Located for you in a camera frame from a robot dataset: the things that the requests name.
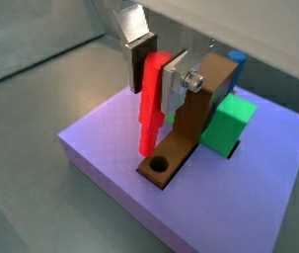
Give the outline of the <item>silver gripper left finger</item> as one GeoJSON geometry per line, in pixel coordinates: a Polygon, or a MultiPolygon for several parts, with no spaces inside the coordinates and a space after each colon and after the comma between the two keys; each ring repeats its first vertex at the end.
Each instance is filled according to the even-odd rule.
{"type": "Polygon", "coordinates": [[[143,89],[144,62],[156,51],[156,35],[150,31],[144,7],[134,0],[92,0],[107,34],[120,42],[128,63],[128,85],[138,94],[143,89]]]}

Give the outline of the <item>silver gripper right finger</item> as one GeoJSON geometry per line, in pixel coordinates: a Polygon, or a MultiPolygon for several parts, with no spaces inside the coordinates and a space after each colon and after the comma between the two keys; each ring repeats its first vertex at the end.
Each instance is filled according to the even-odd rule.
{"type": "Polygon", "coordinates": [[[202,60],[218,48],[218,41],[198,32],[193,33],[191,46],[163,66],[160,110],[170,115],[185,103],[186,93],[198,93],[205,84],[199,73],[202,60]]]}

